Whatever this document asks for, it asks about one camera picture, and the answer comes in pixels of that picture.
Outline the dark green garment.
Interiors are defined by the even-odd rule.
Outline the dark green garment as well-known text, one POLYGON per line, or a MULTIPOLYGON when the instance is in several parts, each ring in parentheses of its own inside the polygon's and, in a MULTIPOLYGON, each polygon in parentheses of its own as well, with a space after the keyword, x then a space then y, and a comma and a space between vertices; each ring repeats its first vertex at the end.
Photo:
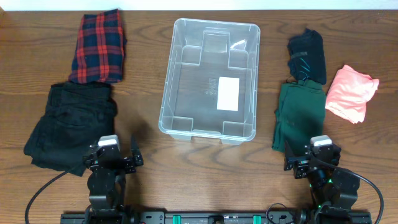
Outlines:
POLYGON ((285 143, 294 154, 305 154, 310 139, 323 134, 326 95, 323 85, 299 80, 281 86, 272 149, 285 151, 285 143))

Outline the black pants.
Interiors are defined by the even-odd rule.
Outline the black pants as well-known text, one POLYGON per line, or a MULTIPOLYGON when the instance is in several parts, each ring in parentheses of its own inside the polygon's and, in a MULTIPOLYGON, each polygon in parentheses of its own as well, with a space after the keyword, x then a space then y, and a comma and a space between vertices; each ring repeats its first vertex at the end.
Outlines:
POLYGON ((52 85, 45 113, 24 146, 31 164, 82 176, 90 146, 114 134, 118 111, 111 90, 111 85, 98 82, 52 85))

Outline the salmon pink garment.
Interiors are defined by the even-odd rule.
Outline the salmon pink garment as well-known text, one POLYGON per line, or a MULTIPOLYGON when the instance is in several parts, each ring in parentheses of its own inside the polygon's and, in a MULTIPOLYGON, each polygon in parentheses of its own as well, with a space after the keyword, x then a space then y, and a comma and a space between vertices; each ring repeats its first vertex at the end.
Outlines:
POLYGON ((353 124, 362 123, 366 117, 366 103, 378 86, 379 79, 344 65, 337 71, 328 90, 325 108, 353 124))

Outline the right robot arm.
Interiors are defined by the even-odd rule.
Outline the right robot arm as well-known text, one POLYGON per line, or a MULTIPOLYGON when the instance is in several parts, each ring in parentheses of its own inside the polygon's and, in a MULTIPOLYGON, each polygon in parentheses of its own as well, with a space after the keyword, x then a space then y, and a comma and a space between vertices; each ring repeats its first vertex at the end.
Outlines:
POLYGON ((329 216, 348 215, 358 199, 359 179, 338 170, 341 149, 333 143, 305 146, 296 155, 288 142, 285 146, 284 170, 293 170, 296 179, 307 179, 313 202, 329 216))

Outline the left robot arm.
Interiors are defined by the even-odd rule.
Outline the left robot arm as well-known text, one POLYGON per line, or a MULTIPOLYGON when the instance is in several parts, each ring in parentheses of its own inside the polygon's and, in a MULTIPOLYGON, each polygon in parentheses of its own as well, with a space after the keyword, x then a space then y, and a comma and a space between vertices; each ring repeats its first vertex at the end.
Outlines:
POLYGON ((119 138, 115 134, 102 136, 90 146, 85 165, 92 171, 87 186, 94 211, 125 211, 126 175, 135 173, 137 167, 144 165, 134 136, 131 137, 130 152, 130 156, 122 156, 119 138))

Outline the red navy plaid shirt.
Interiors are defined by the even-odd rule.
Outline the red navy plaid shirt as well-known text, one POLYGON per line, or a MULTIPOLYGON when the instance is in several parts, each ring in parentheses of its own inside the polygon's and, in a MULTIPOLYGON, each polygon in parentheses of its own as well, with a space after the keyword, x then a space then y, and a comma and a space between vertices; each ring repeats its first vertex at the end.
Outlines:
POLYGON ((121 82, 126 43, 119 9, 85 14, 68 80, 80 84, 121 82))

